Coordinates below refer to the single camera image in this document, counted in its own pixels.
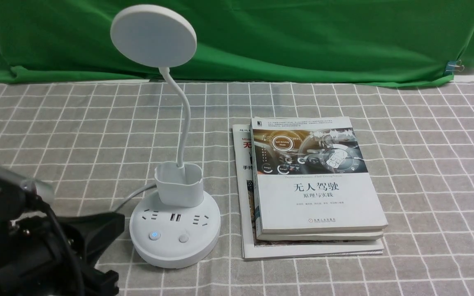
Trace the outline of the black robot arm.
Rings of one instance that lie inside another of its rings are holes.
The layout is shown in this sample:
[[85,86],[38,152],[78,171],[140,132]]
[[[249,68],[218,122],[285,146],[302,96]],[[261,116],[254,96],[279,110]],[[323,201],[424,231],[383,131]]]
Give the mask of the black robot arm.
[[120,276],[95,268],[125,216],[58,217],[50,184],[0,166],[0,296],[116,296]]

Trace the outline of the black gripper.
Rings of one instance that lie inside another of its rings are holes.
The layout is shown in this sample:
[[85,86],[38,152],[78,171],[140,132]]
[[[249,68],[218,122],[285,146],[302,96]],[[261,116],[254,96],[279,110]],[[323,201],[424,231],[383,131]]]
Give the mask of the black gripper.
[[125,215],[0,221],[0,296],[117,296],[120,275],[93,267],[125,231]]

